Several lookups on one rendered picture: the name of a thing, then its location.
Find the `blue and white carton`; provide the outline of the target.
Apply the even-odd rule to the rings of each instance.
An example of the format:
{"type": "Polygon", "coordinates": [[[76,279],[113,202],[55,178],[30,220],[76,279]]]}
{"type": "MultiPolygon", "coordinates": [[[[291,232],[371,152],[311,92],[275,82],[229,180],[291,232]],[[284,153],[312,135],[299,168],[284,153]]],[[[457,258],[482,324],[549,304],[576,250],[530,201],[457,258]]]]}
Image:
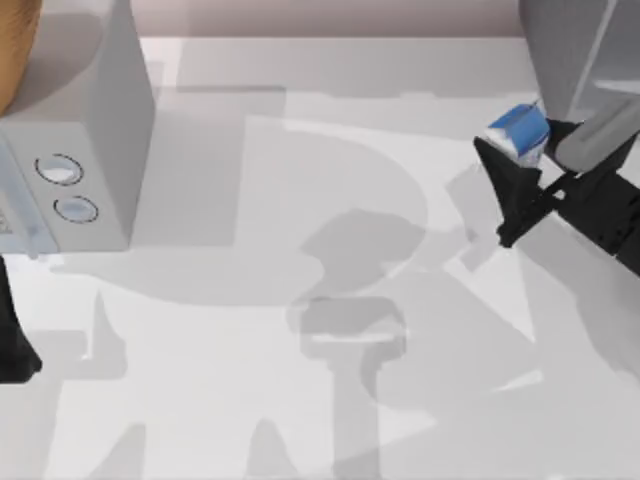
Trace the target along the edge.
{"type": "Polygon", "coordinates": [[[550,137],[539,102],[518,104],[494,120],[483,139],[519,167],[536,168],[550,137]]]}

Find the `pale grey rounded box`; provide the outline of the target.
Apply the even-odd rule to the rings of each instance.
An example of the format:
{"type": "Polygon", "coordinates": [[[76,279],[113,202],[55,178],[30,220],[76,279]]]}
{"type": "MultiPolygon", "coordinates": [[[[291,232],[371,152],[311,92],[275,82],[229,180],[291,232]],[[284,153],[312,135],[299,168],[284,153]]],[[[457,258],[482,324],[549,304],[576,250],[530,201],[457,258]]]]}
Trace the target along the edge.
{"type": "Polygon", "coordinates": [[[570,171],[586,173],[638,132],[640,99],[627,97],[598,111],[562,140],[555,159],[570,171]]]}

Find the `grey cabinet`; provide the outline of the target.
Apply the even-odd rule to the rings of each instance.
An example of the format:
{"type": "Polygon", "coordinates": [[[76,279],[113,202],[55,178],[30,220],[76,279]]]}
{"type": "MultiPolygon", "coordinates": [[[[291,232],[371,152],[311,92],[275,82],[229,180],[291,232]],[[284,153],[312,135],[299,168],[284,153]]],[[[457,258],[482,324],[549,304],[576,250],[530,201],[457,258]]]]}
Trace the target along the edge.
{"type": "Polygon", "coordinates": [[[550,118],[640,99],[640,0],[518,0],[518,13],[550,118]]]}

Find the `pale microwave oven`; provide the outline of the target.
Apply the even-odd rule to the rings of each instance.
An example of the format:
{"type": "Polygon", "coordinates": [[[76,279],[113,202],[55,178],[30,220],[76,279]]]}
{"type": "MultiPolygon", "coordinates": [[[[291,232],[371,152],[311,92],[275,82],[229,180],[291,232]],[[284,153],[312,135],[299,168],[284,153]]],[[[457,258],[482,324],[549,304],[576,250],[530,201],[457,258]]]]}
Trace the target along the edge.
{"type": "Polygon", "coordinates": [[[0,116],[0,254],[31,258],[129,246],[156,104],[131,0],[44,0],[19,92],[0,116]],[[49,183],[37,158],[74,158],[77,184],[49,183]],[[91,223],[62,219],[57,199],[83,196],[91,223]]]}

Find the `small microwave knob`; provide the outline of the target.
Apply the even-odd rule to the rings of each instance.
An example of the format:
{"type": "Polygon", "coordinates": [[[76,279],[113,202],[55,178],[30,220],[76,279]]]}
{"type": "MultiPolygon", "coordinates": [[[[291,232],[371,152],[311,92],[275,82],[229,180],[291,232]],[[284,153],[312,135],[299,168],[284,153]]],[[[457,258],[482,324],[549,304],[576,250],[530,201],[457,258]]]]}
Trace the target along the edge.
{"type": "Polygon", "coordinates": [[[83,196],[57,199],[53,203],[53,208],[62,219],[71,223],[91,223],[99,216],[96,204],[83,196]]]}

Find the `large microwave knob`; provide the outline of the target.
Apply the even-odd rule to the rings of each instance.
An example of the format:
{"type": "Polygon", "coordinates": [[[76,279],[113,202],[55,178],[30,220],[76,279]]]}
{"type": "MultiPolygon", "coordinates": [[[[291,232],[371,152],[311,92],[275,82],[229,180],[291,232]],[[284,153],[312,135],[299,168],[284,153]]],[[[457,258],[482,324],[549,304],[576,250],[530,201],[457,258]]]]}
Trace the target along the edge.
{"type": "Polygon", "coordinates": [[[49,183],[71,186],[84,177],[84,169],[74,158],[64,154],[52,154],[37,158],[34,162],[36,172],[49,183]]]}

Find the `brown wooden furniture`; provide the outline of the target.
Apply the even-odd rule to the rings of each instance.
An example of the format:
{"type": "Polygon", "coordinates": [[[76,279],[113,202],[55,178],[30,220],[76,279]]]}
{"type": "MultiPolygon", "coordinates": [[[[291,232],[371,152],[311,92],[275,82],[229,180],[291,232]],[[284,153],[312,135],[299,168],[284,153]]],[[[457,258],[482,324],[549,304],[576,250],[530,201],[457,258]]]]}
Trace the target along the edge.
{"type": "Polygon", "coordinates": [[[0,116],[13,102],[31,53],[43,0],[0,0],[0,116]]]}

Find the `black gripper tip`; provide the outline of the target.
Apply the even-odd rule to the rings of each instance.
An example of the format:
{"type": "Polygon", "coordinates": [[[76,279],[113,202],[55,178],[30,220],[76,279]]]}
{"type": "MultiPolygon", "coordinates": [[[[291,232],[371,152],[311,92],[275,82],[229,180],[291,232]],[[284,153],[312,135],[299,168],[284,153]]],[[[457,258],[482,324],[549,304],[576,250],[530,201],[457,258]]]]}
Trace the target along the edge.
{"type": "Polygon", "coordinates": [[[6,264],[0,255],[0,385],[27,383],[42,366],[18,319],[6,264]]]}

